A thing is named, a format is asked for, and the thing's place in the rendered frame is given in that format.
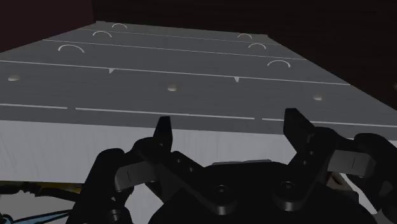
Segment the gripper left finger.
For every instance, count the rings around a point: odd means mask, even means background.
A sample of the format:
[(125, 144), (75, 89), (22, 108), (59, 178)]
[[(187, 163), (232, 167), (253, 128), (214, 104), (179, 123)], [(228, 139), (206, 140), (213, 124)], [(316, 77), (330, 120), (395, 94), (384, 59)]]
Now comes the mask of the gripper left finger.
[(125, 203), (135, 186), (146, 185), (165, 206), (189, 211), (200, 207), (223, 216), (235, 211), (237, 201), (226, 184), (215, 183), (202, 167), (172, 151), (171, 118), (162, 116), (154, 134), (136, 141), (124, 152), (100, 152), (84, 182), (66, 224), (134, 224)]

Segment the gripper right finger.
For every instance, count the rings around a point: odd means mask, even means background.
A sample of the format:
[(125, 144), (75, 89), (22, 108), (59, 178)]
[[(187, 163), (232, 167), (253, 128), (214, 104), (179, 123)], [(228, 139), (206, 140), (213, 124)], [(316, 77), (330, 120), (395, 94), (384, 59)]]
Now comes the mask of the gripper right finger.
[(284, 113), (283, 134), (296, 154), (277, 176), (271, 212), (277, 224), (377, 224), (352, 194), (327, 185), (344, 173), (376, 211), (397, 224), (397, 147), (386, 138), (359, 133), (348, 139), (316, 127), (299, 110)]

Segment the black and yellow object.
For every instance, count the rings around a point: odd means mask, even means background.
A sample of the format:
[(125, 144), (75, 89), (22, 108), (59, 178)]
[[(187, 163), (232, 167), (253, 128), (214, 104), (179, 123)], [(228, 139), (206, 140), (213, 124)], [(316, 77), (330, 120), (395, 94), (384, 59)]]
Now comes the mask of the black and yellow object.
[(79, 199), (82, 188), (82, 183), (0, 181), (0, 195), (24, 192), (35, 197), (54, 197), (71, 202)]

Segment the blue thin object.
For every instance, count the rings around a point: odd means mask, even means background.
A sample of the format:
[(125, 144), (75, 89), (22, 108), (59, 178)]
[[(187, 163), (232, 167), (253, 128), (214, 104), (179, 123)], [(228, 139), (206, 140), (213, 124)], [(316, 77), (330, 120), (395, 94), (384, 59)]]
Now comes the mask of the blue thin object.
[(54, 220), (68, 217), (70, 212), (71, 210), (56, 211), (45, 214), (37, 214), (17, 220), (14, 220), (8, 214), (0, 213), (0, 224), (45, 224)]

